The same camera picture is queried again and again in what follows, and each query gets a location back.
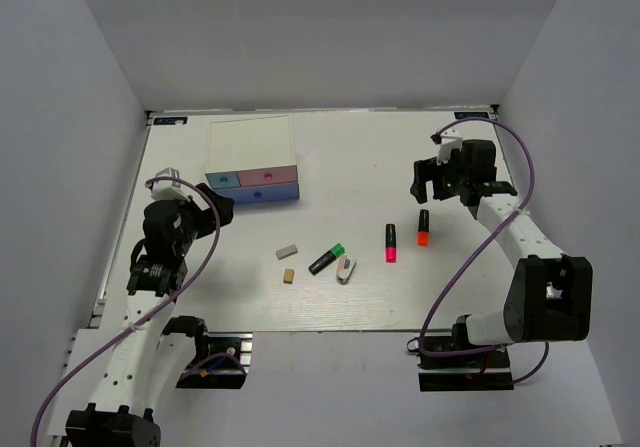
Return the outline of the pink white mini stapler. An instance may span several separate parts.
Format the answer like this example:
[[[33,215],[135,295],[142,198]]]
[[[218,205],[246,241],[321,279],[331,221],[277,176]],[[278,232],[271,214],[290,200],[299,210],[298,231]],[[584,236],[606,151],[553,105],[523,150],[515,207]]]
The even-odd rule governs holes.
[[[356,260],[350,259],[346,255],[342,255],[338,259],[338,265],[336,270],[336,279],[340,284],[346,284],[356,266]]]

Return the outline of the pink drawer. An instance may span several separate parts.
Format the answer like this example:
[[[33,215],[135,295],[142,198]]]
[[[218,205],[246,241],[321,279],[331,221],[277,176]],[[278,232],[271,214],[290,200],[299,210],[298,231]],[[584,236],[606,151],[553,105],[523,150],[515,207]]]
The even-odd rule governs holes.
[[[237,177],[242,187],[297,183],[298,169],[296,165],[288,165],[240,170]]]

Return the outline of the green cap highlighter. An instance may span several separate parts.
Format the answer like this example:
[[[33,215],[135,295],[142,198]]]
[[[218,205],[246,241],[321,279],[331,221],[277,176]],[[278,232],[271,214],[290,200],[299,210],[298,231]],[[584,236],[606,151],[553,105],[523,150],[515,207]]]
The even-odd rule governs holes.
[[[331,265],[334,261],[336,261],[339,257],[341,257],[345,253],[345,248],[341,243],[335,244],[329,250],[327,250],[324,254],[322,254],[318,259],[316,259],[309,267],[308,271],[312,275],[317,275],[319,272],[324,270],[326,267]]]

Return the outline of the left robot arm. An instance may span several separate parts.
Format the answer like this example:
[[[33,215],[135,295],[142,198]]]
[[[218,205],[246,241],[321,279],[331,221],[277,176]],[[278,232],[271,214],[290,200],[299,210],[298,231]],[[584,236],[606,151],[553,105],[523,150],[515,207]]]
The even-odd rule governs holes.
[[[72,446],[157,446],[154,416],[189,365],[211,354],[206,324],[173,314],[180,293],[195,276],[186,256],[193,243],[219,237],[233,220],[234,202],[206,184],[194,186],[199,207],[170,177],[148,181],[153,201],[143,212],[143,237],[135,245],[126,286],[122,326],[104,351],[109,360],[87,406],[69,413],[65,431]]]

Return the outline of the orange cap highlighter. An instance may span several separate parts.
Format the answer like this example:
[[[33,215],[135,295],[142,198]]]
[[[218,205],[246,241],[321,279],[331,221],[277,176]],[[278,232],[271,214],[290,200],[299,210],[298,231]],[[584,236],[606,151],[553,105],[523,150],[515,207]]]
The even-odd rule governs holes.
[[[417,245],[427,246],[430,240],[430,212],[427,209],[421,209],[419,212]]]

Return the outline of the small blue drawer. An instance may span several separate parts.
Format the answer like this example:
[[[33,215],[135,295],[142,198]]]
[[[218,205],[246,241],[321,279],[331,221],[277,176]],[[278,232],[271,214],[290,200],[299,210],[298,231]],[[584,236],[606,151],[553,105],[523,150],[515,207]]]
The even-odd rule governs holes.
[[[206,179],[213,190],[239,188],[240,182],[235,171],[208,172]]]

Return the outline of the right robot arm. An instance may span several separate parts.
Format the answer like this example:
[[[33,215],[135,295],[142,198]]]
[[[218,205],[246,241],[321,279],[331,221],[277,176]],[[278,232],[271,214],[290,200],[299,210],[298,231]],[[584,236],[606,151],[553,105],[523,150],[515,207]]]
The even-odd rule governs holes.
[[[584,340],[590,328],[593,268],[566,254],[525,214],[515,188],[497,178],[490,141],[456,138],[437,156],[418,160],[410,188],[417,202],[456,197],[494,235],[513,278],[502,307],[465,314],[452,328],[450,350],[472,366],[490,347]]]

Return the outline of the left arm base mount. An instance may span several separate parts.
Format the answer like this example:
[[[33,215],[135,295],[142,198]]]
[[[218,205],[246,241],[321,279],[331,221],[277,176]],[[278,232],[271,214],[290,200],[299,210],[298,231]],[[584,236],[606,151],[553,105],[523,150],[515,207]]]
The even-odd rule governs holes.
[[[252,333],[216,333],[203,319],[193,316],[171,318],[163,335],[181,334],[195,348],[193,359],[177,382],[178,389],[237,390],[249,372]]]

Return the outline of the pink cap highlighter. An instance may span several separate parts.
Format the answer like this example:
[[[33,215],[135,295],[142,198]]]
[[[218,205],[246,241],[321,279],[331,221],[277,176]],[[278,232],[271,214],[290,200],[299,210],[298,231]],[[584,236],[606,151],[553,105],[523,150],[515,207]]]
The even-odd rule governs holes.
[[[385,226],[385,261],[388,263],[397,261],[396,226],[392,223]]]

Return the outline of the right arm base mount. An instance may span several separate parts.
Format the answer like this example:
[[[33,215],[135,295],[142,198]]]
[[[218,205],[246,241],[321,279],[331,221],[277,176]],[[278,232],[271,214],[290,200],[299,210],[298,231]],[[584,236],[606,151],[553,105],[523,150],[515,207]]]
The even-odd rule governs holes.
[[[514,389],[506,351],[465,357],[428,357],[419,352],[418,337],[406,343],[407,352],[418,358],[421,392],[481,392]]]

